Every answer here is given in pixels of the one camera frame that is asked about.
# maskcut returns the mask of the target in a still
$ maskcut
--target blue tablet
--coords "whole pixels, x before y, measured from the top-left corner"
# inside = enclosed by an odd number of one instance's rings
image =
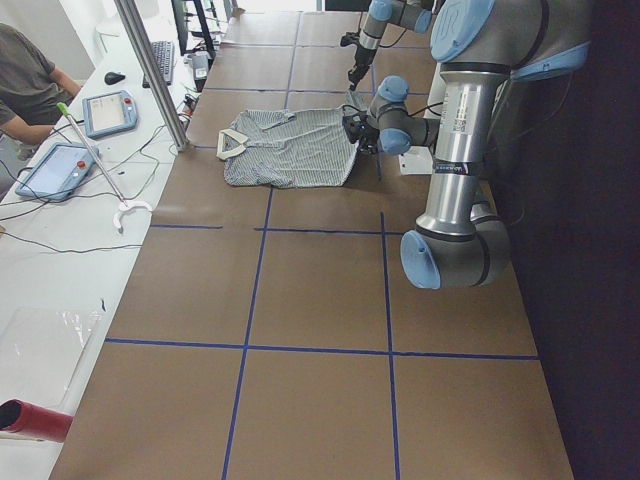
[[[43,200],[63,200],[87,176],[95,161],[82,144],[56,143],[20,182],[16,193]]]
[[[82,100],[87,137],[101,138],[126,132],[138,123],[138,111],[131,95],[124,90]]]

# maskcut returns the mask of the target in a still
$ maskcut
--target gray t-shirt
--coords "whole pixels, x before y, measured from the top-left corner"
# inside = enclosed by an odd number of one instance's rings
[[[49,78],[55,65],[13,27],[0,23],[0,125],[16,115],[29,125],[53,125],[58,102],[71,95]]]

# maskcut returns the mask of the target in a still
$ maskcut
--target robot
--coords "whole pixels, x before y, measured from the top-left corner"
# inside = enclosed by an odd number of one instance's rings
[[[420,33],[436,18],[430,48],[438,68],[429,103],[442,102],[441,118],[409,116],[409,85],[390,76],[369,109],[344,122],[350,140],[365,150],[375,144],[399,155],[435,141],[425,212],[401,242],[402,265],[414,286],[487,285],[507,266],[506,227],[479,187],[496,94],[507,80],[544,80],[580,68],[592,7],[592,0],[373,0],[362,30],[347,34],[357,41],[348,75],[355,90],[388,23]]]

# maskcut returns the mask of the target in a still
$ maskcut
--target black mouse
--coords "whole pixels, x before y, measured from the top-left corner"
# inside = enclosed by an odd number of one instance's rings
[[[107,72],[104,76],[104,83],[107,85],[113,85],[125,79],[125,76],[118,72]]]

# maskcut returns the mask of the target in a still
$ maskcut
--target red cylinder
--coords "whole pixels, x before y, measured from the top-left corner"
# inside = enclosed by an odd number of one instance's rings
[[[0,431],[62,443],[73,417],[21,400],[0,405]]]

